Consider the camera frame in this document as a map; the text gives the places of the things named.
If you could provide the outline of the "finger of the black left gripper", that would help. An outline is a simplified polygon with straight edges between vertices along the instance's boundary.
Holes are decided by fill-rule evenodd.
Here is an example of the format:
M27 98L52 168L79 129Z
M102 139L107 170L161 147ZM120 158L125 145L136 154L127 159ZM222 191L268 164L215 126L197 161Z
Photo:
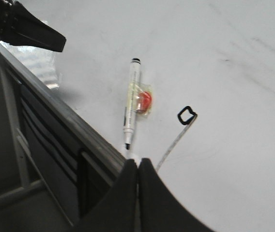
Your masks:
M62 52L66 38L31 14L20 2L15 1L10 15L9 43Z

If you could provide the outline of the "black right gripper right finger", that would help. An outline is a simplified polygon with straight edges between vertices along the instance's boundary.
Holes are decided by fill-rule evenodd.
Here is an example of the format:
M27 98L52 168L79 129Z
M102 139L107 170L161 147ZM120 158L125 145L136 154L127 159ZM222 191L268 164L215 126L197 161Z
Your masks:
M141 230L143 232L211 232L188 212L143 158L138 168Z

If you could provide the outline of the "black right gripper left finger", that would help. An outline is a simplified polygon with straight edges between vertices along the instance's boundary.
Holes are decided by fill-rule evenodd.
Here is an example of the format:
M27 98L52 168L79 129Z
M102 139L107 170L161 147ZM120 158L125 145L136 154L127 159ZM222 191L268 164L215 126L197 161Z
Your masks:
M133 232L137 199L138 168L128 159L117 180L98 203L77 225L75 232Z

